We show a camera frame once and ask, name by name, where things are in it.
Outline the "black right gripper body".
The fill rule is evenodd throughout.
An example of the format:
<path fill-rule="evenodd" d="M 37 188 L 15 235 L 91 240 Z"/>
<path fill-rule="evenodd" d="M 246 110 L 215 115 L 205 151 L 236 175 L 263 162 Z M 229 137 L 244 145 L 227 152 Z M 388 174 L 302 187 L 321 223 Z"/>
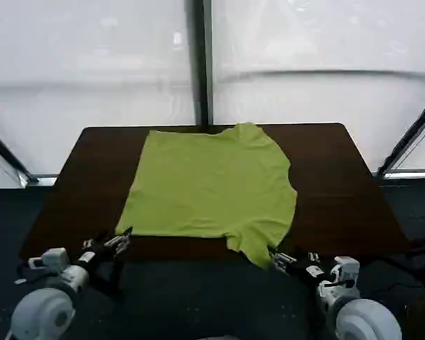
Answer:
<path fill-rule="evenodd" d="M 297 277 L 302 283 L 316 283 L 316 278 L 307 271 L 314 265 L 309 259 L 298 259 L 286 266 L 286 272 Z"/>

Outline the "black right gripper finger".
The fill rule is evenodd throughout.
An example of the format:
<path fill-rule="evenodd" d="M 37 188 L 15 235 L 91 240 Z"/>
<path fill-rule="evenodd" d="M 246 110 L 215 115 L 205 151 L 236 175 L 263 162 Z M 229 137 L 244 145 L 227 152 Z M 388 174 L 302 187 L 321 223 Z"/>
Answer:
<path fill-rule="evenodd" d="M 299 260 L 319 260 L 319 254 L 317 252 L 308 251 L 299 247 L 295 249 L 295 255 Z"/>
<path fill-rule="evenodd" d="M 280 252 L 277 249 L 269 248 L 268 252 L 271 257 L 271 262 L 277 271 L 280 271 L 285 275 L 289 275 L 293 269 L 295 269 L 297 259 Z"/>

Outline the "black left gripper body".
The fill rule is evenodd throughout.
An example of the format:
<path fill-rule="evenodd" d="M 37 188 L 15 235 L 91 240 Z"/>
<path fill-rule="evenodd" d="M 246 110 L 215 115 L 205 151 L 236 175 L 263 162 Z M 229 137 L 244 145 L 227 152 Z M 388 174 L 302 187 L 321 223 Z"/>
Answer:
<path fill-rule="evenodd" d="M 88 266 L 99 266 L 103 262 L 112 261 L 116 257 L 116 244 L 96 243 L 87 249 L 93 256 L 87 261 Z"/>

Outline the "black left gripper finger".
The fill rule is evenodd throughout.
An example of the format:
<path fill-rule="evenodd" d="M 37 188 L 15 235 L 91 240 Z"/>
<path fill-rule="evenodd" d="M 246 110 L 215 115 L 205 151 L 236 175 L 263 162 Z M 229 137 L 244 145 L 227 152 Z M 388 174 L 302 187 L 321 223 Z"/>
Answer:
<path fill-rule="evenodd" d="M 97 235 L 90 239 L 86 239 L 83 241 L 82 247 L 83 248 L 91 248 L 95 247 L 97 244 L 102 244 L 105 237 L 108 235 L 107 231 L 99 232 Z"/>
<path fill-rule="evenodd" d="M 133 227 L 128 227 L 122 234 L 115 236 L 104 244 L 104 248 L 109 250 L 112 255 L 119 255 L 130 245 L 130 237 Z"/>

